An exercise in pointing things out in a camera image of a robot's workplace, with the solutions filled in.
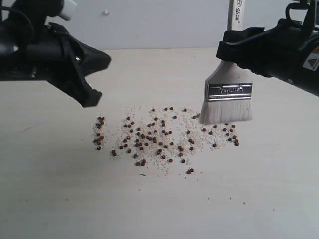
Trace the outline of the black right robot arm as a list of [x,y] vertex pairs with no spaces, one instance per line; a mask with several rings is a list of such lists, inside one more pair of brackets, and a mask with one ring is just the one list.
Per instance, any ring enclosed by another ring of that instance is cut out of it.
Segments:
[[228,30],[217,58],[267,78],[277,78],[313,95],[319,94],[317,1],[300,0],[286,7],[286,17],[265,30]]

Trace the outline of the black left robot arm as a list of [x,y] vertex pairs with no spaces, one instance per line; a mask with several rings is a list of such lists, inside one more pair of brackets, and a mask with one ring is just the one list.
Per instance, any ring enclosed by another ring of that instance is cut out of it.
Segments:
[[102,93],[86,76],[108,68],[111,57],[88,46],[48,17],[69,21],[77,7],[73,0],[16,0],[8,17],[0,20],[0,80],[47,81],[82,107],[98,105]]

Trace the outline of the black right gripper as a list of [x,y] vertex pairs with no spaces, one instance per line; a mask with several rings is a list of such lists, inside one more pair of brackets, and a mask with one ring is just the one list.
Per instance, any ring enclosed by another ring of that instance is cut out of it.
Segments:
[[[268,52],[270,36],[272,57]],[[319,95],[319,33],[303,34],[301,28],[285,19],[280,19],[277,26],[269,30],[249,27],[225,31],[216,57],[256,75],[275,77]]]

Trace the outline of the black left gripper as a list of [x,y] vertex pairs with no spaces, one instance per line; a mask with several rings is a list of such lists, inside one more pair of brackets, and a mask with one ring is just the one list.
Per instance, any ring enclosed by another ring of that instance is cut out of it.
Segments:
[[29,26],[0,25],[0,80],[47,81],[82,107],[95,107],[102,93],[85,77],[106,70],[112,58],[84,44],[57,23],[42,26],[32,38]]

